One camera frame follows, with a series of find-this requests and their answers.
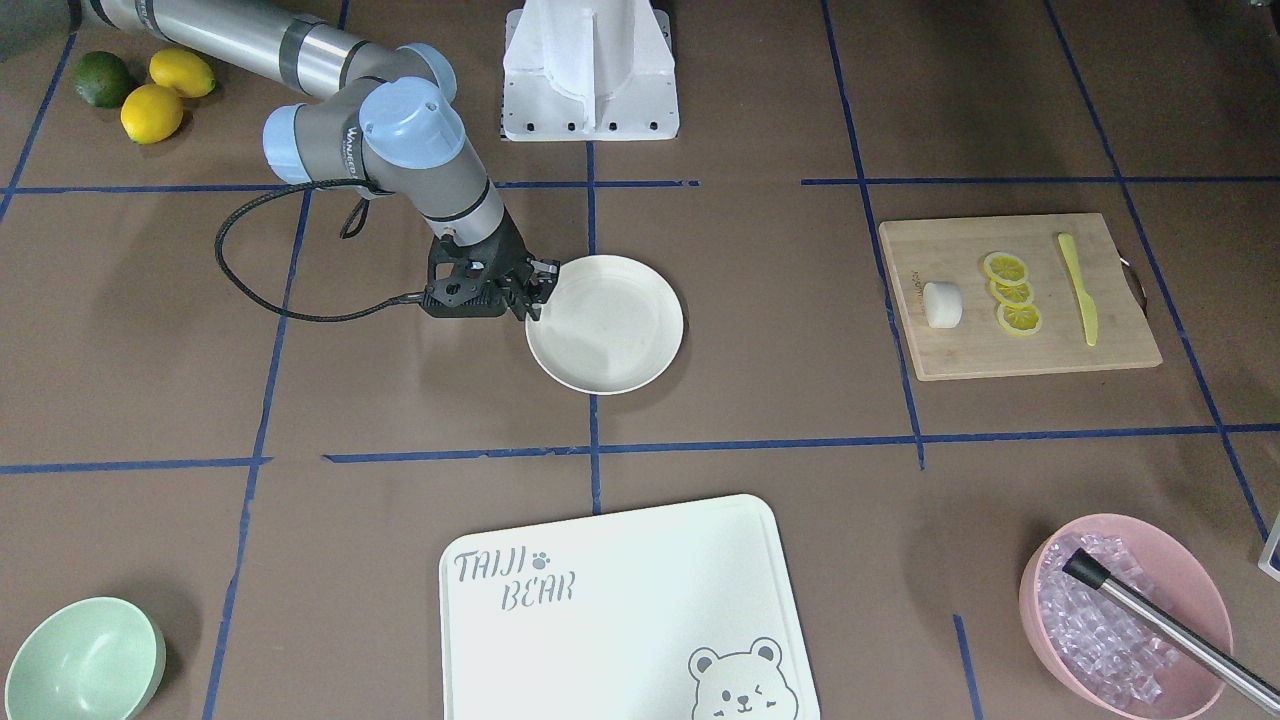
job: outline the green bowl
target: green bowl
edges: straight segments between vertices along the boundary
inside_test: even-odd
[[[164,637],[115,597],[68,605],[22,643],[4,684],[9,720],[131,720],[164,674]]]

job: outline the bowl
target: bowl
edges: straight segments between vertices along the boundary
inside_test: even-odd
[[[1217,585],[1199,561],[1176,539],[1160,528],[1125,515],[1088,515],[1073,520],[1053,533],[1036,551],[1023,571],[1019,609],[1027,639],[1044,667],[1075,694],[1134,720],[1189,720],[1204,712],[1222,694],[1226,684],[1189,656],[1183,656],[1170,669],[1156,674],[1164,693],[1155,703],[1129,703],[1119,710],[1084,687],[1052,646],[1039,615],[1041,560],[1048,547],[1062,536],[1088,532],[1124,539],[1129,552],[1142,565],[1147,577],[1171,603],[1171,614],[1184,625],[1226,653],[1233,650],[1231,621],[1222,605]]]
[[[525,322],[534,359],[561,384],[618,395],[649,384],[680,350],[685,314],[653,268],[618,255],[564,263],[541,318]]]
[[[164,674],[164,637],[136,606],[91,597],[23,641],[5,679],[9,720],[129,720]]]

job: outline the light blue joint cap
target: light blue joint cap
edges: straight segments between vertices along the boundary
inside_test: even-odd
[[[298,108],[302,108],[302,104],[276,108],[266,117],[266,124],[262,126],[262,154],[266,155],[266,161],[275,176],[289,184],[311,181],[311,176],[302,165],[298,138],[293,132],[293,119],[298,114]]]
[[[411,42],[399,46],[398,50],[408,50],[422,58],[426,67],[431,68],[431,74],[435,76],[435,85],[440,86],[444,99],[453,102],[453,99],[458,96],[458,76],[453,73],[453,65],[449,64],[439,50],[425,42]]]
[[[413,170],[457,158],[467,141],[462,118],[431,81],[402,77],[374,88],[360,106],[360,127],[370,150]]]

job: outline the yellow knife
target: yellow knife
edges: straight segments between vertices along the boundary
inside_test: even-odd
[[[1057,246],[1062,249],[1062,259],[1066,260],[1066,272],[1071,275],[1071,286],[1075,287],[1075,299],[1080,302],[1080,322],[1084,323],[1084,342],[1089,347],[1098,343],[1098,306],[1093,297],[1084,291],[1084,278],[1080,275],[1080,256],[1075,252],[1075,238],[1069,233],[1057,233]]]

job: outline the wooden cutting board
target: wooden cutting board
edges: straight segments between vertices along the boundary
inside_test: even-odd
[[[1080,310],[1057,233],[1075,237],[1084,288],[1098,306],[1098,341],[1084,343]],[[881,246],[906,332],[915,377],[922,380],[1038,375],[1152,368],[1161,363],[1142,307],[1133,297],[1120,254],[1102,215],[1015,215],[881,223]],[[1041,311],[1041,331],[1011,336],[996,323],[982,260],[1012,252],[1027,263]],[[964,316],[950,329],[924,319],[924,284],[952,282]]]

